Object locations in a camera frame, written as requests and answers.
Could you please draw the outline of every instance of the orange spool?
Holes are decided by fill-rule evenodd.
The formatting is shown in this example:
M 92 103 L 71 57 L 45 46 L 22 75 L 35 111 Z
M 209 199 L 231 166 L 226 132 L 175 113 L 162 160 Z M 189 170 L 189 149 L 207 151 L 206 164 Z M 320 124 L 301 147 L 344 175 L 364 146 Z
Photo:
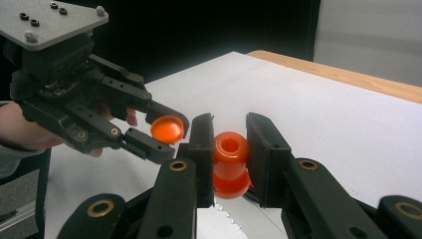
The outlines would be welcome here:
M 218 197 L 234 198 L 248 190 L 248 156 L 248 142 L 240 134 L 225 131 L 215 137 L 213 183 Z

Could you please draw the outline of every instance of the finger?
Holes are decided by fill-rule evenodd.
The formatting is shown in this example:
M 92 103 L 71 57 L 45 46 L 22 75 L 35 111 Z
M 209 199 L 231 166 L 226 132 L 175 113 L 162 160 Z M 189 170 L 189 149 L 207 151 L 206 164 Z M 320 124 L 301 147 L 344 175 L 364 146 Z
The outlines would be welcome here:
M 103 154 L 103 148 L 102 147 L 101 148 L 94 148 L 88 154 L 93 156 L 93 157 L 100 157 Z
M 127 108 L 126 112 L 126 122 L 131 126 L 137 126 L 136 110 Z

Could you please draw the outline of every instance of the white surface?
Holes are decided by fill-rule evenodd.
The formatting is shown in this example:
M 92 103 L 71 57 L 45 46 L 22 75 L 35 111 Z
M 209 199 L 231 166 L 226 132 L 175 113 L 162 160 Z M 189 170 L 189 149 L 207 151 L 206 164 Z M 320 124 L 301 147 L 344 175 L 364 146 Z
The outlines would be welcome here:
M 147 85 L 153 98 L 190 120 L 211 113 L 214 133 L 246 135 L 246 114 L 270 118 L 295 157 L 318 160 L 348 193 L 372 206 L 385 195 L 422 201 L 422 105 L 231 53 Z M 139 114 L 140 130 L 149 132 Z M 114 120 L 123 130 L 121 121 Z M 85 199 L 112 192 L 130 199 L 153 185 L 158 166 L 122 150 L 91 158 L 53 151 L 47 199 L 47 238 Z M 217 199 L 198 211 L 198 238 L 286 238 L 281 209 L 242 197 Z M 221 215 L 226 211 L 234 223 Z
M 422 1 L 321 0 L 314 61 L 422 87 Z

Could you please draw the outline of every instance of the black background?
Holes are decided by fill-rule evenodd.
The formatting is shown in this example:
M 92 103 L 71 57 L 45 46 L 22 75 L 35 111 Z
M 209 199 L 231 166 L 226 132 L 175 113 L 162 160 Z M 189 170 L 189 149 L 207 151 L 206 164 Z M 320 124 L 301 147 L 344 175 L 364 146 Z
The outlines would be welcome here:
M 310 61 L 314 55 L 319 0 L 64 2 L 103 6 L 109 20 L 94 29 L 93 53 L 147 83 L 233 51 L 266 50 Z M 15 70 L 1 56 L 3 100 Z

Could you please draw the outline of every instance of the white wall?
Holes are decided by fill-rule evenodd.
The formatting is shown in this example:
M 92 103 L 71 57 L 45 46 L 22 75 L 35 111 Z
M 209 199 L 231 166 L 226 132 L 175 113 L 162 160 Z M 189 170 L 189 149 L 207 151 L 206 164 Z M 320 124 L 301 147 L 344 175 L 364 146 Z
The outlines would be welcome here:
M 321 0 L 314 61 L 422 87 L 422 0 Z

